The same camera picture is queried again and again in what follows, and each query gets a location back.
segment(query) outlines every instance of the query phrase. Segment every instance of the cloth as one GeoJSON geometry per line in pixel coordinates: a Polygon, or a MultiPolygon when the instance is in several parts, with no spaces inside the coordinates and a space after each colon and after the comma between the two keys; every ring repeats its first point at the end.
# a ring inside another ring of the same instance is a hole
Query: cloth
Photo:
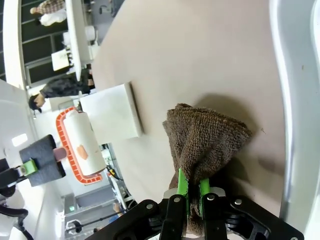
{"type": "Polygon", "coordinates": [[[66,6],[63,0],[46,0],[39,4],[37,12],[39,14],[53,14],[66,6]]]}
{"type": "Polygon", "coordinates": [[[43,26],[50,26],[54,23],[61,23],[67,18],[67,11],[60,9],[54,13],[46,13],[40,18],[40,22],[43,26]]]}
{"type": "Polygon", "coordinates": [[[188,180],[189,233],[202,236],[199,212],[199,183],[223,168],[251,139],[244,123],[208,108],[193,108],[180,103],[167,112],[163,123],[169,138],[175,175],[169,188],[177,188],[178,171],[188,180]]]}
{"type": "Polygon", "coordinates": [[[75,74],[68,74],[65,77],[53,79],[49,81],[40,93],[47,98],[77,96],[79,91],[82,94],[89,94],[88,77],[81,77],[81,81],[77,81],[75,74]]]}

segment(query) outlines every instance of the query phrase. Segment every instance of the perforated orange rim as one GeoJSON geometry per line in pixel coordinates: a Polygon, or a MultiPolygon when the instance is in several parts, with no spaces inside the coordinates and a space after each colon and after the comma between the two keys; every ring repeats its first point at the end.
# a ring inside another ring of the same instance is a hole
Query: perforated orange rim
{"type": "Polygon", "coordinates": [[[67,158],[69,160],[71,169],[73,171],[73,174],[75,178],[82,184],[93,184],[99,181],[102,181],[101,174],[97,174],[96,176],[85,176],[83,175],[81,168],[79,167],[78,160],[76,158],[75,152],[72,149],[65,125],[64,125],[64,119],[66,118],[66,114],[70,112],[71,110],[76,110],[74,106],[69,107],[65,111],[61,112],[55,120],[56,129],[58,131],[62,146],[67,151],[67,158]]]}

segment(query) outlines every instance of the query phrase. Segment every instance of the person wearing black cap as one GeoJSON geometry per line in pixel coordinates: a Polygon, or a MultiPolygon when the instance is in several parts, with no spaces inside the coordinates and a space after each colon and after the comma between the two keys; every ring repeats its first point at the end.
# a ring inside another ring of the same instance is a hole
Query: person wearing black cap
{"type": "Polygon", "coordinates": [[[46,99],[56,97],[77,96],[79,91],[82,94],[89,94],[94,89],[94,81],[91,73],[86,77],[82,76],[81,81],[77,81],[75,74],[66,75],[65,77],[49,81],[40,93],[29,98],[29,108],[38,110],[42,113],[41,107],[45,104],[46,99]]]}

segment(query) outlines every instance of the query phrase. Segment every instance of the towel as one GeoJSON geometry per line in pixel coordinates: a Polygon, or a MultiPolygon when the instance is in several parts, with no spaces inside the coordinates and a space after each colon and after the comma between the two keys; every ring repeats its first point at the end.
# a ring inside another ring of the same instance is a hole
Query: towel
{"type": "Polygon", "coordinates": [[[200,180],[212,177],[251,139],[247,126],[209,108],[179,103],[167,112],[163,127],[169,138],[175,174],[169,189],[178,187],[178,171],[188,180],[190,215],[187,232],[202,236],[200,180]]]}

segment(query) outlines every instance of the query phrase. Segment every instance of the plaid shirt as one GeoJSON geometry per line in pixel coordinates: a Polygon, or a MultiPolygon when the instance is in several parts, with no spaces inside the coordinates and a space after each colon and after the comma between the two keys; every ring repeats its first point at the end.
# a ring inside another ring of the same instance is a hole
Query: plaid shirt
{"type": "Polygon", "coordinates": [[[65,8],[64,0],[46,0],[39,4],[36,8],[40,14],[53,14],[61,9],[65,8]]]}

